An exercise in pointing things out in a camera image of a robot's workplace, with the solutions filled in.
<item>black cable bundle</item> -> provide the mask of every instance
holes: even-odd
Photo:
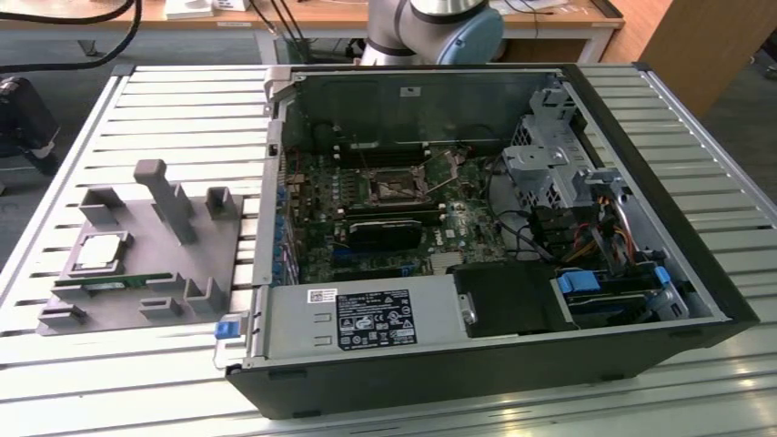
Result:
[[[28,21],[32,23],[42,23],[49,25],[93,25],[96,23],[101,23],[117,18],[129,10],[131,5],[134,5],[134,15],[131,16],[131,24],[129,25],[127,33],[113,50],[110,50],[110,52],[107,52],[100,59],[88,62],[61,64],[25,64],[16,66],[0,66],[0,74],[25,73],[30,71],[74,71],[96,68],[107,64],[126,49],[131,39],[137,35],[137,29],[139,28],[142,21],[142,0],[126,0],[123,5],[121,5],[113,12],[84,18],[57,18],[52,16],[0,12],[0,19],[4,20]]]
[[[286,46],[289,46],[293,49],[293,51],[297,53],[297,55],[299,55],[299,57],[302,58],[302,61],[306,64],[310,64],[313,62],[313,59],[311,59],[311,56],[309,53],[309,47],[306,45],[305,36],[302,35],[302,30],[299,29],[299,25],[295,23],[295,19],[293,18],[291,10],[289,9],[289,6],[286,5],[285,0],[279,0],[279,5],[282,6],[282,9],[286,11],[289,19],[291,21],[293,28],[295,29],[298,36],[293,33],[291,26],[286,22],[286,19],[285,19],[282,13],[279,12],[279,8],[278,8],[278,4],[275,3],[275,0],[269,0],[269,3],[271,4],[271,7],[275,11],[275,14],[278,15],[279,23],[282,24],[282,27],[285,29],[285,33],[282,32],[282,30],[278,31],[275,25],[273,25],[271,22],[266,19],[265,14],[262,14],[258,7],[255,6],[254,0],[249,0],[249,1],[251,3],[251,9],[253,9],[253,11],[255,11],[255,14],[258,15],[259,19],[265,23],[265,26],[269,29],[269,31],[282,38],[283,43],[286,44]]]

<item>gray floor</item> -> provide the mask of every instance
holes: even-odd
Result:
[[[101,41],[107,48],[114,41]],[[0,64],[72,62],[84,60],[74,42],[0,41]],[[139,65],[255,64],[259,61],[251,41],[214,40],[138,41],[119,57],[118,63]],[[109,77],[111,66],[96,70],[25,75],[61,123],[57,154],[64,156],[74,140],[90,106]],[[738,75],[726,94],[703,119],[703,124],[729,153],[742,164],[758,185],[777,198],[777,81],[749,66]],[[46,190],[48,179],[28,167],[22,159],[0,159],[0,181],[6,191],[0,196],[0,266],[13,250],[26,221]]]

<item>barcode sticker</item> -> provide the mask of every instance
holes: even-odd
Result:
[[[229,21],[219,21],[215,23],[218,27],[250,27],[250,23],[241,23],[241,22],[229,22]]]
[[[334,302],[337,289],[314,289],[306,291],[306,303]]]

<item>green circuit board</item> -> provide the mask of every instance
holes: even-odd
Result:
[[[430,275],[431,255],[441,253],[457,254],[461,262],[503,259],[503,241],[483,200],[486,160],[465,159],[455,147],[431,147],[427,161],[409,169],[339,168],[334,160],[322,155],[301,154],[289,159],[286,174],[295,185],[291,210],[299,282],[329,282],[353,275],[366,279],[359,272],[375,271],[399,277]],[[365,176],[367,171],[371,171],[370,177]],[[342,211],[345,205],[358,208],[374,203],[378,190],[389,197],[393,195],[391,201],[405,201],[405,195],[410,201],[409,188],[403,185],[410,176],[402,176],[402,172],[415,173],[415,184],[423,186],[422,200],[437,206],[441,226],[422,228],[415,248],[354,253],[341,238],[346,222],[338,209]],[[390,183],[379,182],[381,174],[387,175]]]

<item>motherboard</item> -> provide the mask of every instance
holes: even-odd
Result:
[[[299,283],[443,274],[505,258],[483,196],[493,158],[461,144],[341,152],[286,154]]]

